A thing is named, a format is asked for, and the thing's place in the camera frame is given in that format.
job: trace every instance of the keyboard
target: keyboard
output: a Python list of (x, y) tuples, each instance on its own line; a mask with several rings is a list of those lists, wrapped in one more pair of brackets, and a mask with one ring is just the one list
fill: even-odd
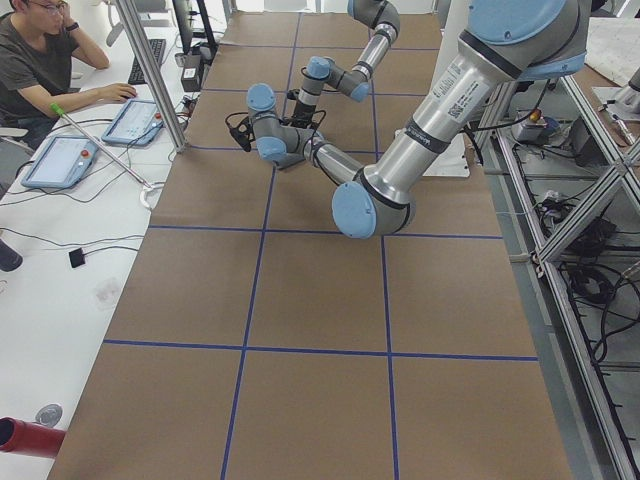
[[(149, 46), (151, 47), (153, 58), (158, 62), (158, 66), (162, 65), (162, 57), (164, 56), (164, 49), (167, 46), (167, 41), (164, 38), (150, 38)], [(131, 73), (129, 74), (129, 80), (127, 83), (129, 85), (141, 85), (143, 83), (147, 83), (144, 79), (144, 73), (142, 72), (142, 67), (140, 67), (140, 63), (138, 63), (137, 58), (133, 59), (133, 66), (131, 67)]]

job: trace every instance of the glasses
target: glasses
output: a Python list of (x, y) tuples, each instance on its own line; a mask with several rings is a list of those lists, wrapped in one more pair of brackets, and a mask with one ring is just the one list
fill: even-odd
[(49, 15), (51, 15), (51, 16), (56, 15), (58, 13), (62, 15), (62, 9), (67, 4), (66, 2), (60, 2), (60, 3), (56, 4), (56, 5), (52, 5), (52, 4), (43, 5), (41, 3), (34, 2), (33, 0), (31, 0), (29, 3), (34, 3), (34, 4), (38, 5), (39, 7), (44, 8), (47, 11), (47, 13)]

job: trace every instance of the person's hand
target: person's hand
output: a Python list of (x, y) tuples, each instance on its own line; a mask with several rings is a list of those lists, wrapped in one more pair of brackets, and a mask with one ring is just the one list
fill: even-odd
[(100, 98), (104, 100), (124, 102), (137, 95), (136, 89), (128, 83), (112, 83), (100, 88)]
[(75, 23), (75, 20), (71, 17), (71, 7), (65, 1), (60, 2), (58, 11), (60, 15), (62, 15), (62, 25), (66, 27), (70, 27)]

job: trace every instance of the white desk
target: white desk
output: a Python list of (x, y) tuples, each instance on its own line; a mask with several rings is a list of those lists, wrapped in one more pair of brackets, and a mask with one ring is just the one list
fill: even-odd
[[(176, 32), (170, 28), (151, 28), (146, 33), (149, 38), (167, 39), (167, 60), (162, 74), (172, 102), (177, 105), (184, 93), (180, 84), (181, 69), (173, 58), (177, 51)], [(133, 59), (126, 35), (121, 35), (107, 54), (111, 67), (93, 72), (84, 88), (126, 82)], [(152, 99), (147, 85), (138, 85), (136, 89), (139, 98)], [(76, 121), (113, 118), (120, 108), (120, 104), (102, 104), (70, 115)], [(102, 123), (86, 128), (100, 136), (106, 127), (107, 124)], [(73, 128), (54, 132), (74, 133)], [(113, 151), (118, 155), (124, 149), (114, 147)], [(157, 182), (166, 179), (171, 168), (168, 157), (173, 157), (172, 152), (173, 144), (163, 129), (150, 145), (131, 149), (129, 156), (137, 172), (149, 182)], [(90, 172), (108, 163), (109, 159), (99, 153)], [(88, 199), (122, 171), (118, 165), (108, 165), (65, 193)], [(10, 192), (24, 190), (18, 179)], [(125, 173), (87, 204), (64, 196), (42, 196), (12, 204), (39, 197), (41, 193), (8, 194), (0, 202), (0, 227), (62, 244), (144, 235), (150, 212), (139, 202), (140, 190), (141, 186)], [(152, 204), (158, 196), (159, 193), (153, 193), (149, 197)], [(64, 415), (56, 428), (66, 430), (136, 252), (123, 249), (97, 252), (87, 257), (86, 265), (72, 269), (67, 252), (75, 247), (59, 248), (11, 232), (5, 232), (2, 238), (23, 256), (24, 262), (13, 272), (0, 271), (0, 417), (33, 421), (41, 407), (59, 403)], [(85, 247), (84, 251), (110, 245), (138, 248), (140, 243), (139, 238), (100, 243)], [(96, 289), (106, 285), (117, 286), (110, 305), (101, 303), (96, 296)], [(3, 453), (0, 454), (0, 478), (45, 479), (52, 465), (49, 459)]]

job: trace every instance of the red cylinder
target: red cylinder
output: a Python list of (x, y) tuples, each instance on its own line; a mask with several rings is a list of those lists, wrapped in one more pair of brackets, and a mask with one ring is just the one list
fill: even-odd
[(0, 419), (0, 452), (55, 458), (67, 432), (38, 423)]

